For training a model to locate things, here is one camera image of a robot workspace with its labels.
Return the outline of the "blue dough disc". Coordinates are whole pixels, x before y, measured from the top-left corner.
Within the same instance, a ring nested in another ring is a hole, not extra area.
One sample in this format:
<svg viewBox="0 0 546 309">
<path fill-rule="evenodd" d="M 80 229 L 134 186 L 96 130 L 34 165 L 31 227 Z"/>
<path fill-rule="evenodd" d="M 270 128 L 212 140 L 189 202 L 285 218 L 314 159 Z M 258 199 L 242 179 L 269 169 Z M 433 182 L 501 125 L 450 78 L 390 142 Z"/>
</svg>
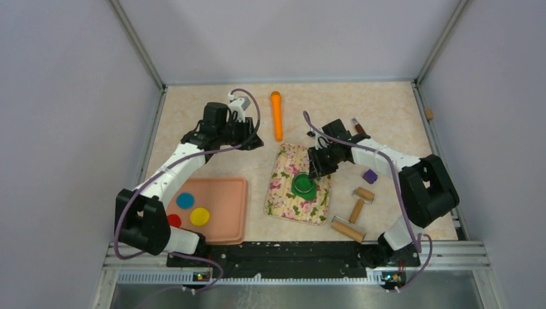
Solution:
<svg viewBox="0 0 546 309">
<path fill-rule="evenodd" d="M 175 202 L 181 209 L 191 209 L 194 206 L 195 199 L 191 193 L 182 192 L 176 197 Z"/>
</svg>

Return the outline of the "round metal cutter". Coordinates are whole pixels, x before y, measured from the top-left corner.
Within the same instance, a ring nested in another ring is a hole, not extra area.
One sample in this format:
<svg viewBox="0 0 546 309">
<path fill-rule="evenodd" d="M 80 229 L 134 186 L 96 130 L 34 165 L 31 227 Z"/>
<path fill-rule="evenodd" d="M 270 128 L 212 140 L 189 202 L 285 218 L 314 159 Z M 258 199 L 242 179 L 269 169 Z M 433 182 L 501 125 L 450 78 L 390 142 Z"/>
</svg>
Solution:
<svg viewBox="0 0 546 309">
<path fill-rule="evenodd" d="M 292 180 L 291 190 L 294 194 L 316 193 L 316 183 L 308 177 L 307 173 L 299 173 Z"/>
</svg>

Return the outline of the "wooden double-ended roller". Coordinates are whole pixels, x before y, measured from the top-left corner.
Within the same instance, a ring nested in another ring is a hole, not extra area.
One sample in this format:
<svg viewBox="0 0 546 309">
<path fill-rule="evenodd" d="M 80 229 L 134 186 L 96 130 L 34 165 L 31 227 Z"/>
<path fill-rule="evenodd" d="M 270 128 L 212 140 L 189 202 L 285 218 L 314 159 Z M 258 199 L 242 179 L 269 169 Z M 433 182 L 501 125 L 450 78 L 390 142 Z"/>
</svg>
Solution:
<svg viewBox="0 0 546 309">
<path fill-rule="evenodd" d="M 375 193 L 365 189 L 364 187 L 357 187 L 353 190 L 352 196 L 356 199 L 356 202 L 352 207 L 349 217 L 342 218 L 339 216 L 334 216 L 330 227 L 334 231 L 351 239 L 352 241 L 362 243 L 365 238 L 365 233 L 360 230 L 356 223 L 364 208 L 364 205 L 372 204 L 374 202 Z"/>
</svg>

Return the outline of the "red dough disc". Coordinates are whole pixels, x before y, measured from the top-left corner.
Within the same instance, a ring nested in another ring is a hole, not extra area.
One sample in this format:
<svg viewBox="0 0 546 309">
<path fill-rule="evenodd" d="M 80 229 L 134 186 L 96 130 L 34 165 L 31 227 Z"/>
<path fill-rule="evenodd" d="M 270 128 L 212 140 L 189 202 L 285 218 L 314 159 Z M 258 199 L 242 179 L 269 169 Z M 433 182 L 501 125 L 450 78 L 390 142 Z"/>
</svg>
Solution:
<svg viewBox="0 0 546 309">
<path fill-rule="evenodd" d="M 179 229 L 182 226 L 182 219 L 177 214 L 169 214 L 167 220 L 170 226 Z"/>
</svg>

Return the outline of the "small wooden knob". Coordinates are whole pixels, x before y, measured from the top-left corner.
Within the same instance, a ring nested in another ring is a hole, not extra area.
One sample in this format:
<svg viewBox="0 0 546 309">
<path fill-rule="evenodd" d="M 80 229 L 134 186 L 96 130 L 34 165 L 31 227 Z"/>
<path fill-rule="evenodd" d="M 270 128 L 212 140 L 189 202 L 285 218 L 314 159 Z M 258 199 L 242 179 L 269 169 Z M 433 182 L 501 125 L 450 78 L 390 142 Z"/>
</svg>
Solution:
<svg viewBox="0 0 546 309">
<path fill-rule="evenodd" d="M 430 108 L 425 108 L 424 109 L 424 115 L 425 115 L 425 118 L 427 121 L 430 121 L 433 119 L 433 112 Z"/>
</svg>

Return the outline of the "pink plastic tray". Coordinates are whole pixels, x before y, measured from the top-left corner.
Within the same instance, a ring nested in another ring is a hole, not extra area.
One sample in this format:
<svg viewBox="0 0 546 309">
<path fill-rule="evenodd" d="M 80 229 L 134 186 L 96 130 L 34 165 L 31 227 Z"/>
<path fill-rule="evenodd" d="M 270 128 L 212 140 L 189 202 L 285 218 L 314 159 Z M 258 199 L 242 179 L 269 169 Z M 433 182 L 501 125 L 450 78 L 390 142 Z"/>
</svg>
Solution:
<svg viewBox="0 0 546 309">
<path fill-rule="evenodd" d="M 176 205 L 176 197 L 188 192 L 194 196 L 191 209 Z M 175 193 L 166 213 L 177 214 L 182 219 L 180 229 L 203 234 L 210 245 L 238 245 L 245 237 L 247 220 L 248 181 L 242 177 L 191 178 Z M 206 208 L 211 215 L 209 222 L 196 227 L 189 221 L 193 209 Z"/>
</svg>

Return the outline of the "orange toy microphone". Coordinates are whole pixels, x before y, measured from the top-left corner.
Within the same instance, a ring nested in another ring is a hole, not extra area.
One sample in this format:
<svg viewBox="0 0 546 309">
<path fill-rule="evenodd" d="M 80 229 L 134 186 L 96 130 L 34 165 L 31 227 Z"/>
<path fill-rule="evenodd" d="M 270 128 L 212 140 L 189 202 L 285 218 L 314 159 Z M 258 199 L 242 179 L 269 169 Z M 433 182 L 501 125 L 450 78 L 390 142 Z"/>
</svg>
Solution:
<svg viewBox="0 0 546 309">
<path fill-rule="evenodd" d="M 280 92 L 273 91 L 270 94 L 270 102 L 272 108 L 272 117 L 274 125 L 274 136 L 276 141 L 283 140 L 283 122 L 282 122 L 282 96 Z"/>
</svg>

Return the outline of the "purple cube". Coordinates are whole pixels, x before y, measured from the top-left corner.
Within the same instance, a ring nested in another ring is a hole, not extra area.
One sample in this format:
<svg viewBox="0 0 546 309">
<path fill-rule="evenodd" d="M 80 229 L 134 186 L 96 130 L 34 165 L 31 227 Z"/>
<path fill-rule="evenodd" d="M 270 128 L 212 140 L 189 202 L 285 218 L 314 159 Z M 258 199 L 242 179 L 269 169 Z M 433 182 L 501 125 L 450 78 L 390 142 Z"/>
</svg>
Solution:
<svg viewBox="0 0 546 309">
<path fill-rule="evenodd" d="M 374 170 L 368 169 L 364 172 L 362 178 L 368 184 L 374 184 L 378 180 L 379 175 Z"/>
</svg>

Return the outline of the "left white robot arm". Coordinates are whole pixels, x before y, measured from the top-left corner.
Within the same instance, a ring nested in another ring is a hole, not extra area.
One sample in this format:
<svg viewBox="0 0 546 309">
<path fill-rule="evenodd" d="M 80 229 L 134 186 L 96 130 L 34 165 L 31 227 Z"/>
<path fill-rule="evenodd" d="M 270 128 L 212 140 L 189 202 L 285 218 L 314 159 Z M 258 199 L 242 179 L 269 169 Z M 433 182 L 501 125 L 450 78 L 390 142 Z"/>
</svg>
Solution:
<svg viewBox="0 0 546 309">
<path fill-rule="evenodd" d="M 257 134 L 259 125 L 245 114 L 250 105 L 248 97 L 232 99 L 228 104 L 207 103 L 202 119 L 182 137 L 168 160 L 146 181 L 117 194 L 116 247 L 123 243 L 154 256 L 179 252 L 191 266 L 205 261 L 203 236 L 171 226 L 167 207 L 183 184 L 214 154 L 263 146 Z"/>
</svg>

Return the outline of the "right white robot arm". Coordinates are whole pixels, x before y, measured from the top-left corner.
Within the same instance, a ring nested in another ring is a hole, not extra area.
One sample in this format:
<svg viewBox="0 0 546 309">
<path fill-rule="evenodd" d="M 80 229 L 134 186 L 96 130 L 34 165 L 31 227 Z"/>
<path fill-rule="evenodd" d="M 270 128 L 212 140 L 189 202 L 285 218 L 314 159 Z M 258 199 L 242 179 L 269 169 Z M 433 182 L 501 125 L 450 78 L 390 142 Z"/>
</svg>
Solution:
<svg viewBox="0 0 546 309">
<path fill-rule="evenodd" d="M 372 265 L 395 265 L 405 254 L 419 251 L 420 235 L 436 219 L 457 207 L 460 197 L 442 159 L 408 155 L 359 132 L 352 135 L 339 119 L 308 135 L 315 146 L 308 149 L 311 179 L 335 173 L 339 164 L 350 162 L 389 176 L 394 184 L 401 215 L 383 232 L 372 250 Z"/>
</svg>

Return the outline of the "green dough disc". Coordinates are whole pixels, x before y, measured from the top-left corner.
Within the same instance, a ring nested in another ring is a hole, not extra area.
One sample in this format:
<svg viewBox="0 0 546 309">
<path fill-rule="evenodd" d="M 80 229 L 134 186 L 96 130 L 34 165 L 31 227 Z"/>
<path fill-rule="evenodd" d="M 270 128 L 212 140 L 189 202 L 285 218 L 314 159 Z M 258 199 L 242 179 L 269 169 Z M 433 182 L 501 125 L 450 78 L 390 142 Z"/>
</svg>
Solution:
<svg viewBox="0 0 546 309">
<path fill-rule="evenodd" d="M 312 201 L 317 196 L 317 184 L 311 180 L 306 173 L 299 173 L 294 176 L 291 183 L 292 194 L 304 199 Z"/>
</svg>

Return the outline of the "yellow dough disc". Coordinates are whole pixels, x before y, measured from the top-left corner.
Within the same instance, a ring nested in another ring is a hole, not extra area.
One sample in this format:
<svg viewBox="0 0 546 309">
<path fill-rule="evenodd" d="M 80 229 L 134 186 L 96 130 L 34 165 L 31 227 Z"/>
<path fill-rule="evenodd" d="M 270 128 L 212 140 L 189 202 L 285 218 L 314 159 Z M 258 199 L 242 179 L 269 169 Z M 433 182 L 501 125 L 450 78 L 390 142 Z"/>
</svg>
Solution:
<svg viewBox="0 0 546 309">
<path fill-rule="evenodd" d="M 210 212 L 203 207 L 193 209 L 189 215 L 189 221 L 196 227 L 202 227 L 206 225 L 211 218 Z"/>
</svg>

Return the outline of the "floral cutting board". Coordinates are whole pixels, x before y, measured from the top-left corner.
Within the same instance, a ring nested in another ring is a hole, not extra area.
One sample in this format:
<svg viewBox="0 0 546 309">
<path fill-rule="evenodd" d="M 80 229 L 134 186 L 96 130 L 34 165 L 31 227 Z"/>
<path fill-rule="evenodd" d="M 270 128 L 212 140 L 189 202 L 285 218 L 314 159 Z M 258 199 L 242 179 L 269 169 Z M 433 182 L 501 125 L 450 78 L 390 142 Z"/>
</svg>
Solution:
<svg viewBox="0 0 546 309">
<path fill-rule="evenodd" d="M 311 180 L 308 148 L 283 143 L 274 162 L 265 198 L 265 214 L 283 220 L 322 225 L 329 211 L 332 177 Z"/>
</svg>

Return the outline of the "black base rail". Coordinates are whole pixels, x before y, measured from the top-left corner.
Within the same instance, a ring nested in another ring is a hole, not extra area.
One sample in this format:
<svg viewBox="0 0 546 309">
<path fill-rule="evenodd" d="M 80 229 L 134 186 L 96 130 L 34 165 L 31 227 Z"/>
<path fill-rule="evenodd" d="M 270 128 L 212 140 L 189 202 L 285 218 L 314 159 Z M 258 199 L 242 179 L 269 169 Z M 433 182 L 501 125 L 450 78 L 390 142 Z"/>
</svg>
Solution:
<svg viewBox="0 0 546 309">
<path fill-rule="evenodd" d="M 342 279 L 365 278 L 373 269 L 419 267 L 415 247 L 394 252 L 377 243 L 355 241 L 249 242 L 239 245 L 207 245 L 194 261 L 170 255 L 171 268 L 204 268 L 224 279 Z"/>
</svg>

